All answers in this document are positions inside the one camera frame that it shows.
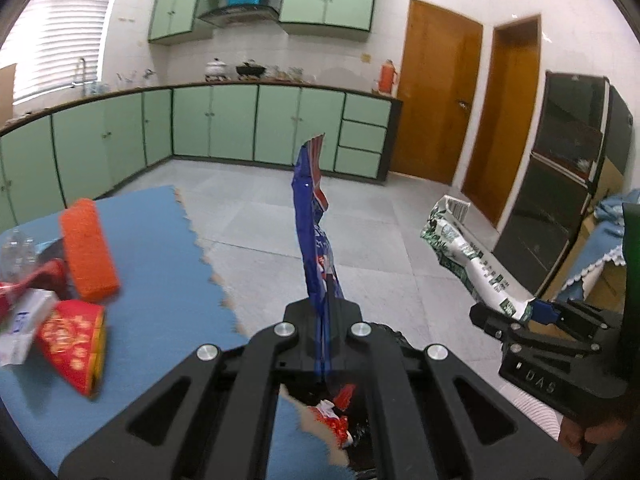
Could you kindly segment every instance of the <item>orange door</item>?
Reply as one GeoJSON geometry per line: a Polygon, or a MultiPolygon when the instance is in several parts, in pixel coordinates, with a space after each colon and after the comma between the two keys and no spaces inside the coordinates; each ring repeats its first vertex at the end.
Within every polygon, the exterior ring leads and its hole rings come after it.
{"type": "Polygon", "coordinates": [[[494,29],[486,97],[463,193],[495,225],[520,167],[540,76],[540,17],[494,29]]]}
{"type": "Polygon", "coordinates": [[[404,101],[391,170],[450,184],[465,140],[482,25],[411,0],[398,98],[404,101]]]}

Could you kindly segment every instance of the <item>range hood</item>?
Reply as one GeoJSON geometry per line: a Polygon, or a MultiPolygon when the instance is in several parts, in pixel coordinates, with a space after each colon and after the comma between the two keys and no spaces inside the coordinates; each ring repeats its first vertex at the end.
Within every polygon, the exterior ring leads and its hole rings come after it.
{"type": "Polygon", "coordinates": [[[267,5],[239,4],[208,10],[198,16],[204,22],[216,27],[226,27],[231,23],[257,22],[260,20],[278,21],[278,11],[267,5]]]}

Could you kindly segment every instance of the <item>white pot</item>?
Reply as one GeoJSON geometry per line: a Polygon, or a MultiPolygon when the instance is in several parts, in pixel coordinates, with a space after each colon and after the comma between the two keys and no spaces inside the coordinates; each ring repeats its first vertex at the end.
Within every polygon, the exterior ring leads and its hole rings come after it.
{"type": "Polygon", "coordinates": [[[204,75],[212,77],[220,77],[226,75],[226,63],[215,58],[211,63],[207,63],[204,75]]]}

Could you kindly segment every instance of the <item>orange sponge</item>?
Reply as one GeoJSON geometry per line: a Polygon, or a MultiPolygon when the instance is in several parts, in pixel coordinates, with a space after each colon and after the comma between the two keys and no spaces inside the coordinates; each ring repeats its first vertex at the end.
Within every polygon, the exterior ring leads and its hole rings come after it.
{"type": "Polygon", "coordinates": [[[69,273],[82,300],[95,303],[117,292],[120,282],[94,201],[77,200],[60,214],[60,227],[69,273]]]}

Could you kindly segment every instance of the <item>countertop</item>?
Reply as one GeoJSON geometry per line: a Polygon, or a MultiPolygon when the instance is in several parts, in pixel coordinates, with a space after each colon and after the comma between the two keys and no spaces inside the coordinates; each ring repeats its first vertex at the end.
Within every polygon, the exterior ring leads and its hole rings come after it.
{"type": "Polygon", "coordinates": [[[37,119],[40,119],[42,117],[47,117],[51,114],[54,114],[56,112],[60,112],[62,110],[66,110],[67,108],[73,108],[74,106],[78,106],[78,105],[82,105],[82,104],[86,104],[86,103],[91,103],[94,101],[101,101],[103,99],[109,99],[111,97],[118,97],[121,95],[129,95],[129,94],[137,94],[140,92],[151,92],[153,90],[171,90],[174,88],[188,88],[188,87],[193,87],[193,86],[216,86],[216,85],[255,85],[255,84],[259,84],[259,85],[264,85],[264,86],[296,86],[296,87],[300,87],[300,88],[316,88],[319,90],[334,90],[334,91],[338,91],[338,92],[348,92],[350,94],[356,94],[356,95],[361,95],[361,96],[365,96],[365,97],[374,97],[377,99],[382,99],[385,101],[391,101],[391,102],[398,102],[399,100],[391,97],[391,96],[385,96],[385,95],[378,95],[378,94],[374,94],[373,92],[363,92],[361,90],[353,90],[350,88],[340,88],[340,87],[335,87],[335,86],[324,86],[324,85],[317,85],[317,84],[312,84],[312,83],[296,83],[293,81],[278,81],[278,80],[256,80],[256,81],[237,81],[237,80],[230,80],[230,81],[215,81],[215,82],[205,82],[205,81],[198,81],[198,82],[193,82],[193,83],[184,83],[184,84],[178,84],[178,85],[165,85],[165,86],[149,86],[149,87],[144,87],[144,88],[132,88],[129,90],[120,90],[120,91],[115,91],[115,92],[108,92],[107,94],[100,94],[100,95],[93,95],[93,96],[89,96],[89,97],[85,97],[82,99],[76,99],[74,101],[69,101],[66,103],[63,103],[61,105],[57,105],[57,106],[53,106],[51,108],[44,108],[43,110],[39,110],[31,115],[25,116],[23,118],[21,118],[20,120],[17,120],[15,122],[12,122],[11,124],[8,124],[7,126],[4,126],[2,128],[0,128],[0,137],[12,132],[13,130],[16,130],[18,128],[20,128],[21,126],[24,126],[25,124],[30,123],[31,121],[36,121],[37,119]]]}

